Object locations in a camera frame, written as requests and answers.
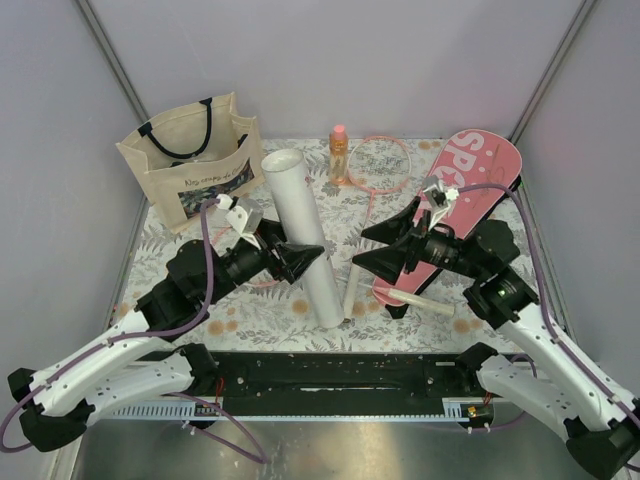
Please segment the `beige canvas tote bag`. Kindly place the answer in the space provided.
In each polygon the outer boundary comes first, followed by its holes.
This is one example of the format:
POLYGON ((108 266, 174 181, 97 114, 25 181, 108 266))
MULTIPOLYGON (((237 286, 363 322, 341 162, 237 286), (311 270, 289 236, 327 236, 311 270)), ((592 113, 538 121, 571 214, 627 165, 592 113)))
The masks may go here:
POLYGON ((116 147, 173 233, 187 228, 207 200, 243 196, 264 182, 258 121, 239 115, 235 93, 162 112, 116 147))

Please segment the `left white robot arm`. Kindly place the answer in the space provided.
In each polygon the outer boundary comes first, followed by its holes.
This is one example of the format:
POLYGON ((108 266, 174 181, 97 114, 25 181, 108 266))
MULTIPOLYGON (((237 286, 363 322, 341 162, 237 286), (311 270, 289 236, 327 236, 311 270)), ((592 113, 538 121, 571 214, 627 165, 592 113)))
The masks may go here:
POLYGON ((207 348, 191 343, 149 368, 123 373, 131 362, 169 347, 208 319, 208 309, 262 271, 295 283, 325 252, 287 242, 281 225, 262 220, 254 239, 237 240, 218 255, 209 235, 183 244, 166 277, 102 335, 54 365, 19 368, 8 378, 28 447, 58 450, 89 426, 130 403, 174 393, 205 395, 218 380, 207 348))

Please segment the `pink racket near bottle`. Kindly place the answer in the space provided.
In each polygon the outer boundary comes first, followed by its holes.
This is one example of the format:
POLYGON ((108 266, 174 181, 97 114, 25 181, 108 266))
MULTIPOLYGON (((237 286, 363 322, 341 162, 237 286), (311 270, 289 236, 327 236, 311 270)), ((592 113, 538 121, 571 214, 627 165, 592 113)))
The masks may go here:
POLYGON ((372 135, 349 153, 347 177, 369 199, 362 228, 371 219, 375 199, 400 191, 412 176, 412 157, 405 143, 395 137, 372 135))

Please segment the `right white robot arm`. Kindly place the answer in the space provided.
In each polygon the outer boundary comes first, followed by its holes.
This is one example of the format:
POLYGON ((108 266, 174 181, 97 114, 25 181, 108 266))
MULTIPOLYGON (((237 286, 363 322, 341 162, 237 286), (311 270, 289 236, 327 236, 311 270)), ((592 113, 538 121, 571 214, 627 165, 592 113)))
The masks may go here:
POLYGON ((381 248, 357 254, 355 265, 394 284, 419 263, 472 279, 463 295, 473 313, 515 343, 548 380, 520 376, 505 356, 476 344, 458 358, 455 383, 464 394, 503 397, 545 424, 596 479, 613 478, 639 451, 639 399, 591 360, 549 315, 511 267, 519 248, 508 224, 484 220, 464 239, 414 217, 414 199, 399 214, 363 230, 381 248))

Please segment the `floral table mat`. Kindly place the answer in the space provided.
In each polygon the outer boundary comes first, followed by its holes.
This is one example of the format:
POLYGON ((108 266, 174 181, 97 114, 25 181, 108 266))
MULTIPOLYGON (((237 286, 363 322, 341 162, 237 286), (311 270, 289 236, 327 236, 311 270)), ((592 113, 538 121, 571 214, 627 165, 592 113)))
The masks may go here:
MULTIPOLYGON (((400 191, 376 197, 355 187, 329 182, 325 140, 266 140, 263 148, 268 153, 289 148, 303 152, 336 283, 343 290, 351 256, 358 249, 374 246, 359 238, 362 227, 384 220, 408 204, 443 145, 441 139, 411 139, 401 145, 379 140, 359 148, 359 153, 373 161, 382 155, 412 160, 413 177, 409 183, 400 191)), ((261 274, 211 307, 208 319, 179 340, 202 343, 213 351, 458 353, 477 342, 502 353, 519 349, 468 308, 463 297, 470 283, 466 278, 444 272, 423 293, 428 299, 454 306, 453 316, 409 307, 400 319, 392 318, 377 301, 372 283, 372 276, 362 272, 351 319, 323 329, 299 285, 271 284, 269 275, 261 274)))

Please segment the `orange drink bottle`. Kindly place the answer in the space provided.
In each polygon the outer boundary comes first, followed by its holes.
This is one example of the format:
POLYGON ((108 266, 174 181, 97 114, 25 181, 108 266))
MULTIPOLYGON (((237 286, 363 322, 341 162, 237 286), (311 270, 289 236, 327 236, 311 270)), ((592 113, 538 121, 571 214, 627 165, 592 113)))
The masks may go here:
POLYGON ((329 136, 329 180, 336 185, 347 178, 348 135, 344 125, 336 125, 329 136))

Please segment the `pink racket near left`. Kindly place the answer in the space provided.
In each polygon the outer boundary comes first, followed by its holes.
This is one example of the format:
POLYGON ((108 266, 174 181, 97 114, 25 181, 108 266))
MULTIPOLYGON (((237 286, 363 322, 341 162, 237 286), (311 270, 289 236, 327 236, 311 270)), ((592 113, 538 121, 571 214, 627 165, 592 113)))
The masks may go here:
MULTIPOLYGON (((223 235, 225 235, 226 232, 230 231, 231 227, 223 227, 221 230, 219 230, 216 235, 214 236, 214 239, 212 241, 212 243, 215 245, 223 235)), ((349 277, 349 279, 345 279, 343 277, 338 277, 338 280, 345 280, 349 285, 353 286, 353 285, 364 285, 364 284, 360 284, 360 283, 354 283, 355 280, 352 279, 352 276, 349 277)), ((278 280, 267 280, 264 282, 248 282, 247 285, 250 285, 252 287, 255 288, 267 288, 267 287, 272 287, 274 285, 277 285, 278 283, 280 283, 280 281, 278 280)), ((421 309, 425 309, 428 311, 432 311, 434 313, 437 314, 441 314, 441 315, 445 315, 447 317, 453 317, 454 316, 454 312, 455 312, 455 307, 453 305, 450 304, 445 304, 445 303, 441 303, 441 302, 437 302, 434 300, 430 300, 424 297, 421 297, 419 295, 416 294, 410 294, 395 288, 387 288, 387 287, 381 287, 381 286, 372 286, 371 287, 371 292, 372 293, 376 293, 376 294, 385 294, 387 295, 389 298, 393 299, 393 300, 398 300, 398 301, 404 301, 404 303, 417 307, 417 308, 421 308, 421 309)))

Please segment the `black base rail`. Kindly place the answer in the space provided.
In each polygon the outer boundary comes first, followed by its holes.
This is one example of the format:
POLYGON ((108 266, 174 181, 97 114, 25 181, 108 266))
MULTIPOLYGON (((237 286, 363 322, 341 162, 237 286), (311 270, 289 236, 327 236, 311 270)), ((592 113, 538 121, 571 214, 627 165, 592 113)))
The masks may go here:
POLYGON ((214 366, 189 389, 197 397, 261 397, 314 391, 398 391, 484 398, 456 354, 213 352, 214 366))

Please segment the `white shuttlecock tube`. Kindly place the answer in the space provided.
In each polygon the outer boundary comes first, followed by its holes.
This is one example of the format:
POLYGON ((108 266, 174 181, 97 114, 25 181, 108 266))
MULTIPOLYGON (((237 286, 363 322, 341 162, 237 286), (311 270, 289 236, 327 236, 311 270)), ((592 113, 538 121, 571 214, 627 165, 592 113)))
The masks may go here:
MULTIPOLYGON (((287 240, 297 245, 325 247, 326 238, 303 153, 296 149, 277 150, 262 160, 261 168, 287 240)), ((343 307, 328 252, 323 252, 306 270, 302 287, 320 327, 331 329, 342 323, 343 307)))

